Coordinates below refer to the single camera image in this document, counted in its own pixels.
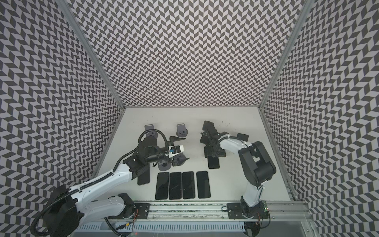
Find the black phone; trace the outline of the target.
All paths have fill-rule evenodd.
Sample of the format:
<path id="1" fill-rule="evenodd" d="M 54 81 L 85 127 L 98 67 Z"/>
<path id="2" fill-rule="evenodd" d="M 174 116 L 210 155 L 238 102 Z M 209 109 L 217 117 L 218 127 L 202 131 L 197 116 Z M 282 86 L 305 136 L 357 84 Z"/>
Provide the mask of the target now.
<path id="1" fill-rule="evenodd" d="M 182 173 L 182 197 L 183 199 L 195 198 L 194 172 Z"/>
<path id="2" fill-rule="evenodd" d="M 211 190 L 210 190 L 210 182 L 209 175 L 207 171 L 198 171 L 196 173 L 196 181 L 197 181 L 197 192 L 198 198 L 210 198 Z"/>
<path id="3" fill-rule="evenodd" d="M 208 162 L 208 168 L 209 169 L 219 169 L 220 168 L 220 163 L 219 163 L 218 157 L 208 157 L 207 162 Z"/>

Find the purple phone stand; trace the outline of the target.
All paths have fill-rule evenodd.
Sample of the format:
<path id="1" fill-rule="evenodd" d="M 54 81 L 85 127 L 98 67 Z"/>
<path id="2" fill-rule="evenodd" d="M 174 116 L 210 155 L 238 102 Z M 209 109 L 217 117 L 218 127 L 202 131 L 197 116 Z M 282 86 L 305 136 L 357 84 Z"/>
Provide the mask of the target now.
<path id="1" fill-rule="evenodd" d="M 182 198 L 182 173 L 173 172 L 169 177 L 169 200 Z"/>

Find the phone reflecting pattern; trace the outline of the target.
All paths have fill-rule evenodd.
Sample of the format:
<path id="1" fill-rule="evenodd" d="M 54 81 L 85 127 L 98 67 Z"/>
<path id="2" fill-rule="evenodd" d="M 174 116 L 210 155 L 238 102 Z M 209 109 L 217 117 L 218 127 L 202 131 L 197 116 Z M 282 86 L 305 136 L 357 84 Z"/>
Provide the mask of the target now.
<path id="1" fill-rule="evenodd" d="M 143 167 L 137 178 L 137 184 L 138 186 L 146 185 L 149 184 L 151 180 L 151 175 L 150 175 L 150 165 L 147 164 L 145 167 Z"/>

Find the black folding phone stand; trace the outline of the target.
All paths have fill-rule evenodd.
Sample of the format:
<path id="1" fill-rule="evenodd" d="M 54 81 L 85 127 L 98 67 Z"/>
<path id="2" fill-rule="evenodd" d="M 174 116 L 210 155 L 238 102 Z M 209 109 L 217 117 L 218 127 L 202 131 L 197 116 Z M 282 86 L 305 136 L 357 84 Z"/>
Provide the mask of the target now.
<path id="1" fill-rule="evenodd" d="M 247 135 L 247 134 L 243 134 L 243 133 L 238 133 L 238 134 L 237 134 L 237 138 L 238 138 L 239 140 L 244 141 L 244 142 L 248 142 L 249 135 Z"/>

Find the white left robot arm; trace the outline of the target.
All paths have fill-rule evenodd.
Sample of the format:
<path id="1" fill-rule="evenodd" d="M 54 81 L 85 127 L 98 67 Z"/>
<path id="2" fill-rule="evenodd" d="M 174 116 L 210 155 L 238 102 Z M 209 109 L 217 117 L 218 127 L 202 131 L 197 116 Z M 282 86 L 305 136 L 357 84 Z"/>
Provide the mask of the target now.
<path id="1" fill-rule="evenodd" d="M 47 203 L 47 212 L 42 218 L 50 237 L 67 237 L 79 226 L 89 222 L 134 216 L 136 207 L 127 193 L 121 193 L 107 200 L 98 200 L 111 189 L 149 173 L 151 164 L 166 163 L 180 166 L 186 160 L 181 158 L 182 145 L 174 145 L 179 137 L 171 136 L 164 147 L 158 147 L 155 137 L 138 141 L 138 146 L 126 159 L 121 159 L 107 173 L 79 185 L 56 188 Z"/>

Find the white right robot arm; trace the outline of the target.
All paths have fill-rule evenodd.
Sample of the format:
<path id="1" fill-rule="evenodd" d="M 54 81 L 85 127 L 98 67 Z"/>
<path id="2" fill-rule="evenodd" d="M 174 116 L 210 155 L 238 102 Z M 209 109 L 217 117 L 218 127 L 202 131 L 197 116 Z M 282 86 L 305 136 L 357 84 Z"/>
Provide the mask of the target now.
<path id="1" fill-rule="evenodd" d="M 239 156 L 244 176 L 247 180 L 245 193 L 240 199 L 240 209 L 247 219 L 258 218 L 265 211 L 261 196 L 264 183 L 276 174 L 276 166 L 262 142 L 248 142 L 249 136 L 239 133 L 231 136 L 227 132 L 219 133 L 213 122 L 204 121 L 200 143 L 204 144 L 204 156 L 209 168 L 224 158 L 229 151 Z"/>

